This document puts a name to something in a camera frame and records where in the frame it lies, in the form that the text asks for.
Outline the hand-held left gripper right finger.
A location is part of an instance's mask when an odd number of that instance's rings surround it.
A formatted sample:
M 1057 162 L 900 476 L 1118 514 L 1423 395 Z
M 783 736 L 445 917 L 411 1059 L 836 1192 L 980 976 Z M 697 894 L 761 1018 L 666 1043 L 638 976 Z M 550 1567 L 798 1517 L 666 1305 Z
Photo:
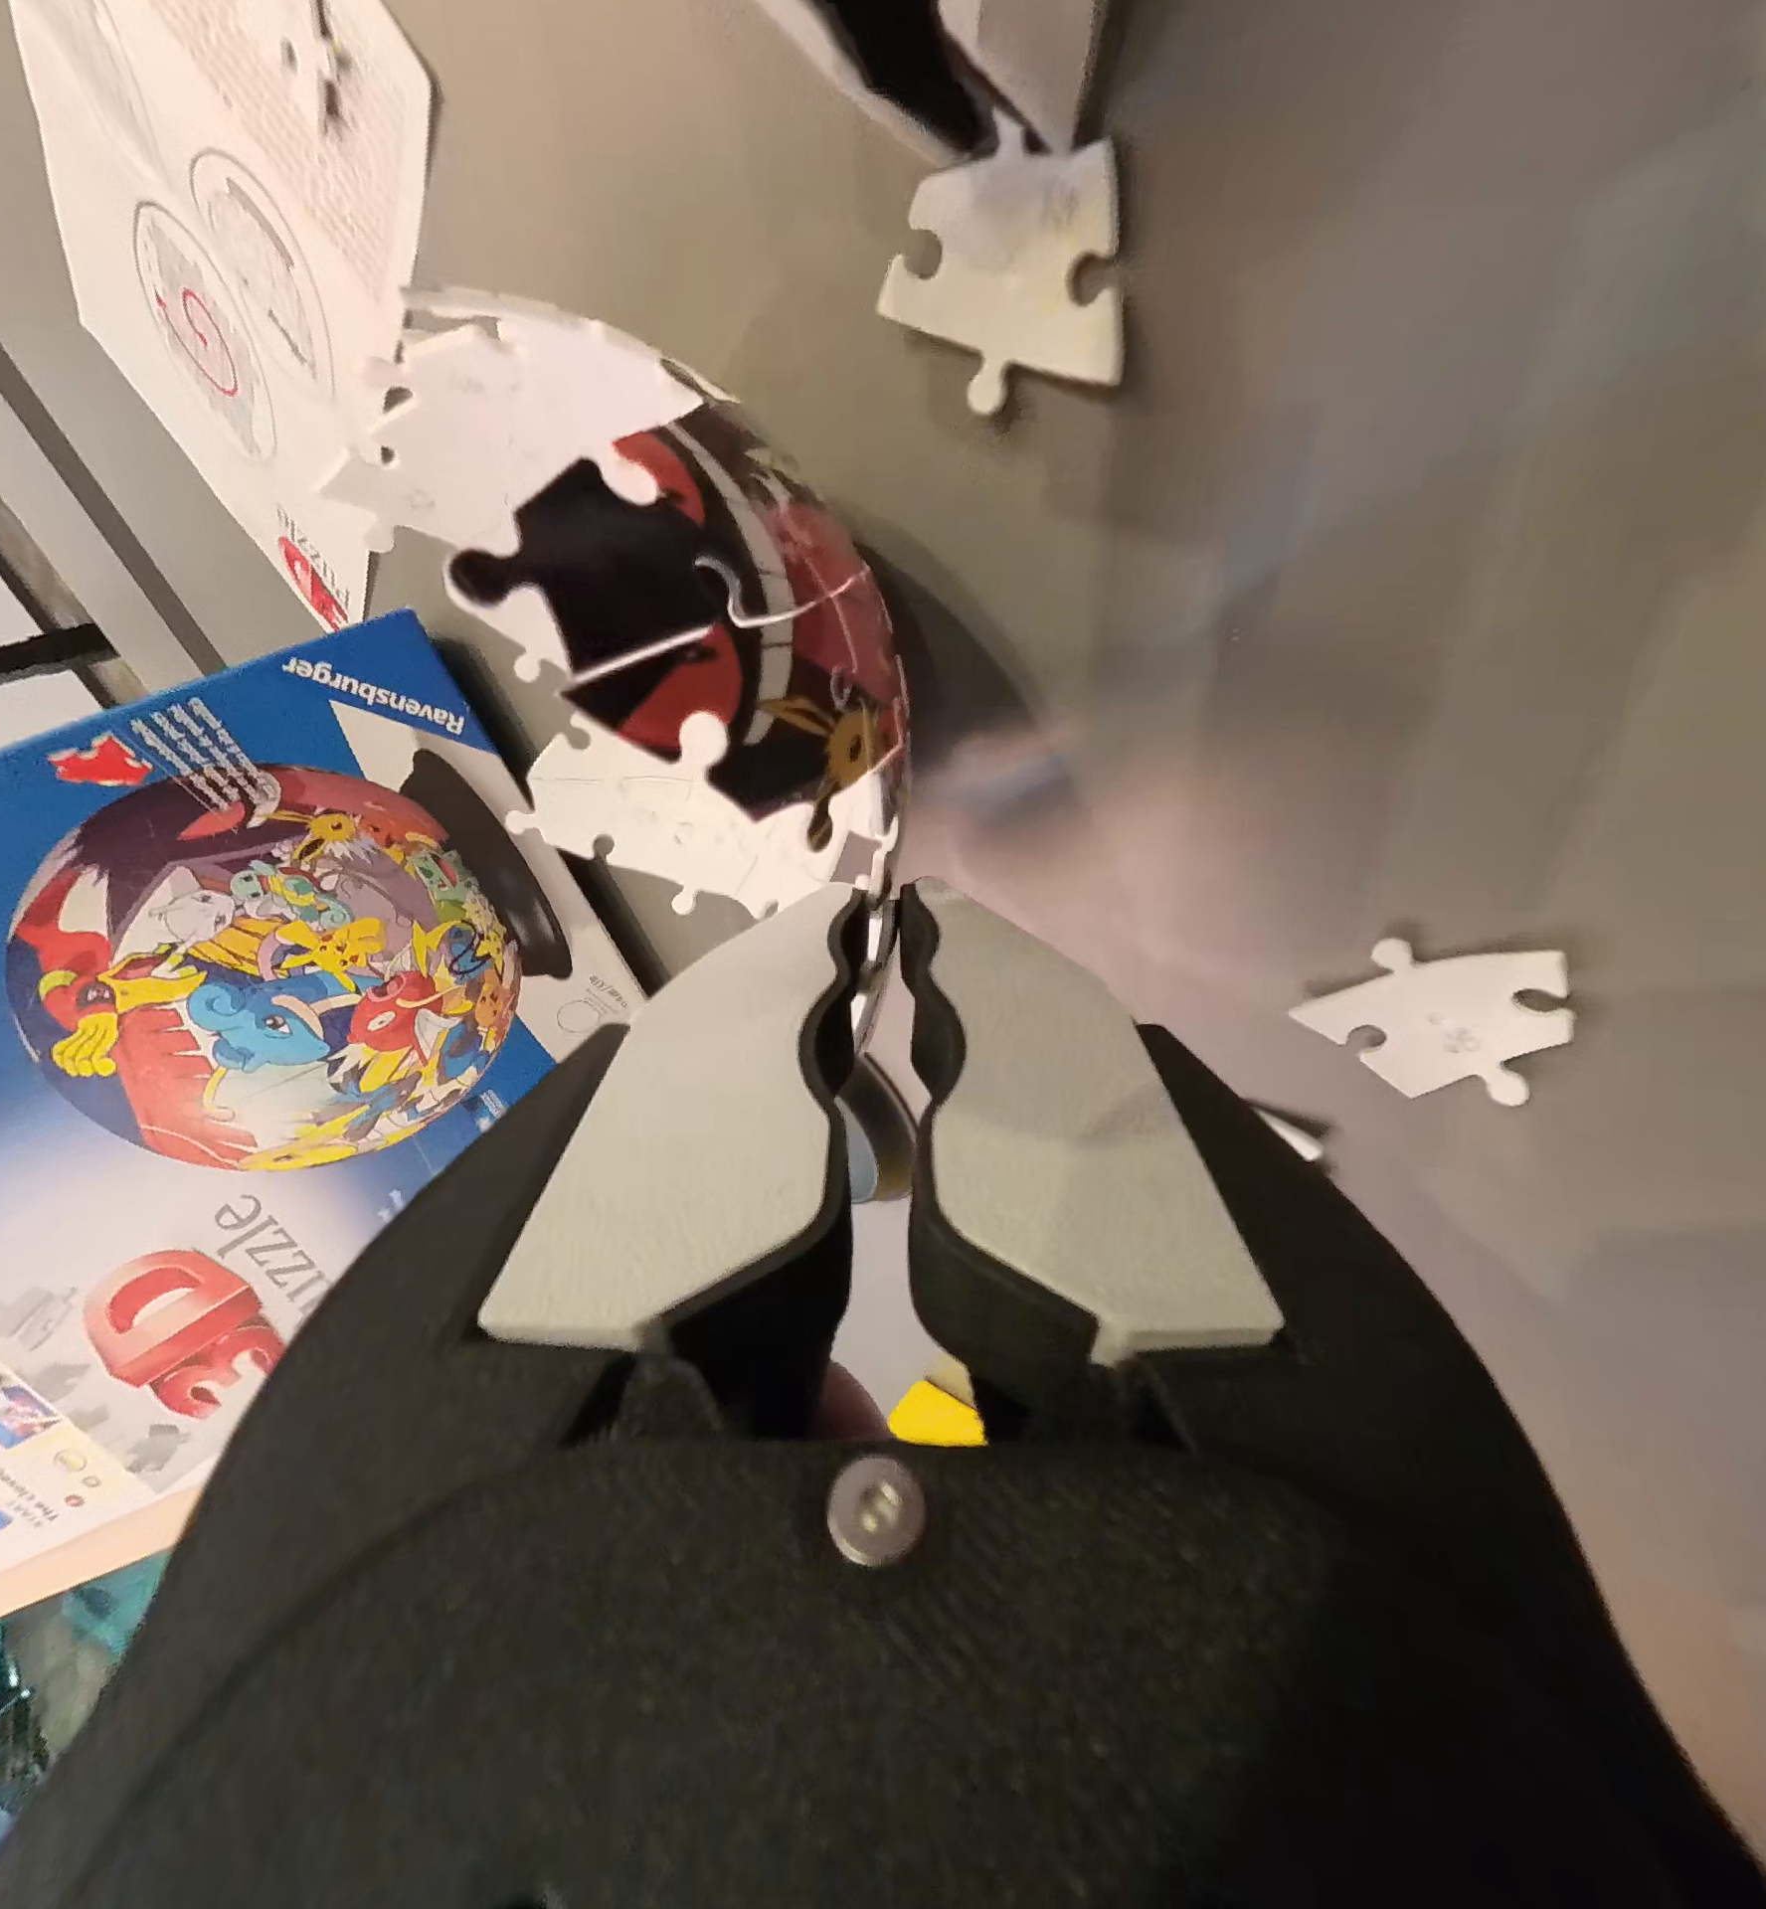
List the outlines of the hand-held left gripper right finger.
M 1264 1279 L 1130 1010 L 984 900 L 900 890 L 913 1305 L 990 1437 L 1090 1409 L 1153 1354 L 1264 1354 Z

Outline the partly built puzzle ball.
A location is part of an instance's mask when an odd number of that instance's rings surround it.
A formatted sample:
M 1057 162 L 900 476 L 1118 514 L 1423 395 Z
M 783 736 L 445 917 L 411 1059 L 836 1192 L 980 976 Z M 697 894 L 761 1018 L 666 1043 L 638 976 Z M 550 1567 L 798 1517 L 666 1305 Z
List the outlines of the partly built puzzle ball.
M 419 530 L 562 733 L 507 828 L 666 912 L 870 912 L 888 959 L 913 691 L 888 594 L 750 406 L 655 344 L 515 294 L 411 294 L 323 492 Z

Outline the blue puzzle box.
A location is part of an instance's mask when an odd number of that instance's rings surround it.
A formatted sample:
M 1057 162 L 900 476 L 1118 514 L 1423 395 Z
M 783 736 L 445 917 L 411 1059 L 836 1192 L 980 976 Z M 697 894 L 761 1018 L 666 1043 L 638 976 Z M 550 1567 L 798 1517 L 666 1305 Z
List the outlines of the blue puzzle box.
M 638 981 L 411 609 L 0 749 L 0 1616 Z

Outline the yellow chair seat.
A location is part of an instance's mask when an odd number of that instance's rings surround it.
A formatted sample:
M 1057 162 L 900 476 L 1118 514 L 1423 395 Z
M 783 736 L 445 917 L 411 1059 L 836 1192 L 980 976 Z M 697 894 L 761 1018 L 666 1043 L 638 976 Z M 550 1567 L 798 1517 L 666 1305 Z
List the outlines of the yellow chair seat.
M 888 1409 L 888 1434 L 900 1445 L 990 1445 L 984 1437 L 984 1417 L 975 1409 L 966 1393 L 949 1393 L 948 1380 L 937 1374 L 917 1374 L 896 1409 Z

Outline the black metal table frame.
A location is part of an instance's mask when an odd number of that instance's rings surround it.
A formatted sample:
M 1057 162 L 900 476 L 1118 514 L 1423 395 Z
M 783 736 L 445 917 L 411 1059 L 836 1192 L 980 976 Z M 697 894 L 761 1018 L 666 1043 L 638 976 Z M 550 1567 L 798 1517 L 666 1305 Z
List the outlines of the black metal table frame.
M 89 675 L 89 668 L 102 668 L 112 657 L 118 653 L 110 644 L 110 632 L 94 625 L 48 628 L 48 632 L 0 644 L 0 683 L 14 683 L 14 681 L 48 681 L 48 675 Z

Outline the teal plastic bag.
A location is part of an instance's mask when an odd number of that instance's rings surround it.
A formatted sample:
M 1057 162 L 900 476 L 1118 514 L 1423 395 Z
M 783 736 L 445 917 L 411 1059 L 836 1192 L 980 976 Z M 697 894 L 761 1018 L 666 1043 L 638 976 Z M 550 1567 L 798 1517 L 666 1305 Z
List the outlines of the teal plastic bag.
M 0 1616 L 0 1843 L 130 1651 L 162 1562 L 153 1551 Z

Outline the white instruction sheet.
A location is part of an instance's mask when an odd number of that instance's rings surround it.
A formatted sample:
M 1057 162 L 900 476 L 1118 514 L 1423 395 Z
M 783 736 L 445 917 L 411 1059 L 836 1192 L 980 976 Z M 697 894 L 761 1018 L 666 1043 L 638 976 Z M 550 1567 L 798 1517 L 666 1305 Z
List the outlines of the white instruction sheet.
M 66 291 L 323 628 L 367 615 L 377 420 L 419 273 L 438 85 L 377 0 L 14 6 Z

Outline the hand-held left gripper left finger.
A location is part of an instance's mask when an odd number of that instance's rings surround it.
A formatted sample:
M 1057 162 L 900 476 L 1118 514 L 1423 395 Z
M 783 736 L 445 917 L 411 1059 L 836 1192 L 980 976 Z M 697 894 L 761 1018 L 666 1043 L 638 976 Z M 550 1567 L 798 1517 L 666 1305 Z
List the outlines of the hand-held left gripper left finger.
M 826 884 L 666 981 L 616 1043 L 484 1305 L 490 1341 L 685 1360 L 805 1437 L 857 1279 L 865 907 Z

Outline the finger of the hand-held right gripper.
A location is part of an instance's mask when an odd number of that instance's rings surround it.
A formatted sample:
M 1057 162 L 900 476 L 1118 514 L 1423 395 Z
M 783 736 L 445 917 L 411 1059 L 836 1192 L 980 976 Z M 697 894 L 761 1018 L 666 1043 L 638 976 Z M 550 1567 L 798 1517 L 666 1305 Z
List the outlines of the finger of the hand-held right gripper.
M 761 0 L 761 19 L 929 162 L 990 150 L 994 117 L 937 0 Z
M 937 29 L 975 94 L 1021 117 L 1047 150 L 1084 142 L 1110 0 L 941 0 Z

